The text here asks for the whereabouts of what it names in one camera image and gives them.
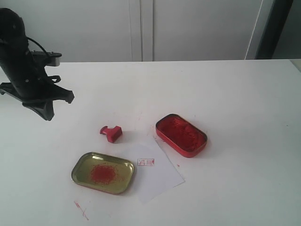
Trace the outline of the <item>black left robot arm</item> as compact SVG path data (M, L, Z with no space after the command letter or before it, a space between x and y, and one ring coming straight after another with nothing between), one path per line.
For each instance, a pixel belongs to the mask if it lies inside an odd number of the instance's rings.
M0 85L0 93L19 100L22 105L46 121L54 117L53 102L71 103L71 90L57 85L59 75L48 76L45 66L59 66L61 53L29 50L29 42L22 18L8 8L0 10L0 66L8 82Z

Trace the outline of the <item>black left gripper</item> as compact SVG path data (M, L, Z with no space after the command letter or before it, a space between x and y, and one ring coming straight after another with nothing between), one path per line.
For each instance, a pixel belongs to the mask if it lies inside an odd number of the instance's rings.
M0 93L8 94L22 102L42 119L51 121L54 117L54 100L63 100L69 104L74 93L56 85L60 76L48 76L45 66L37 63L31 51L18 54L10 49L0 50L0 66L9 79L0 85Z

